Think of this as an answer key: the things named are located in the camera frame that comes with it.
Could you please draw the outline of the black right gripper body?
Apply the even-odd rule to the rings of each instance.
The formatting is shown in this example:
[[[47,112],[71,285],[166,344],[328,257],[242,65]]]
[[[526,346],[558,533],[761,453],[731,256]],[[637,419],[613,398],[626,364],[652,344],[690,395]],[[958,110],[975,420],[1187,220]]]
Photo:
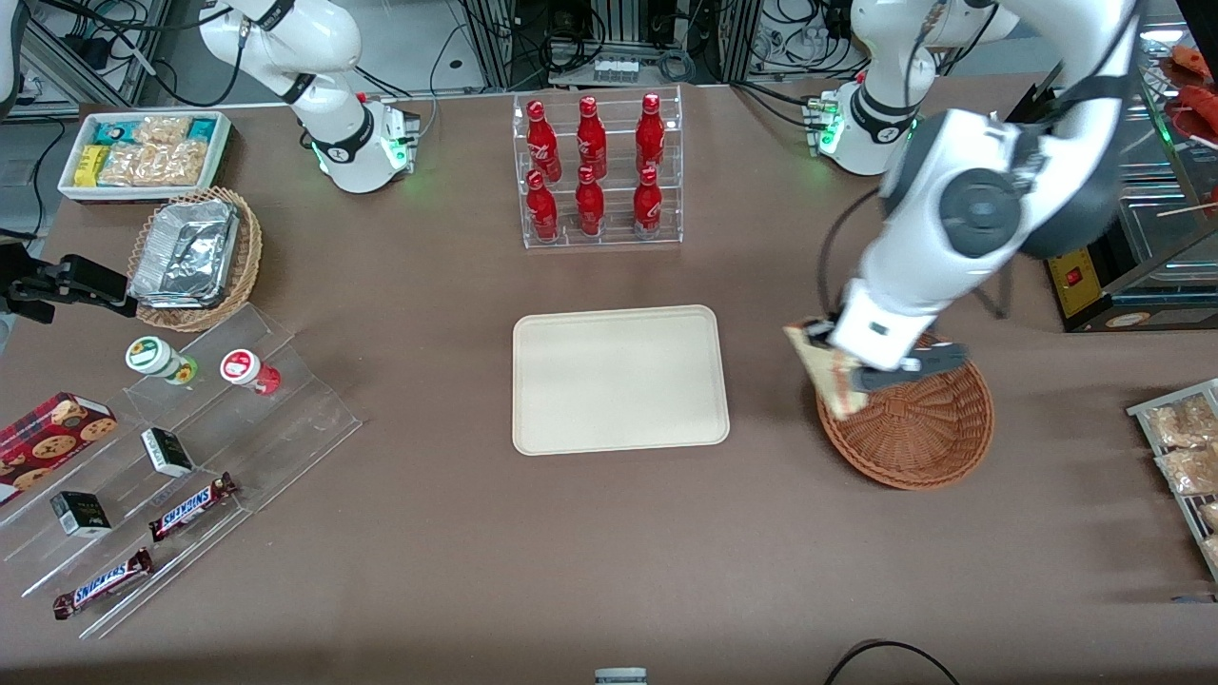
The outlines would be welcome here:
[[[108,303],[108,268],[80,255],[62,257],[57,284],[66,303]]]

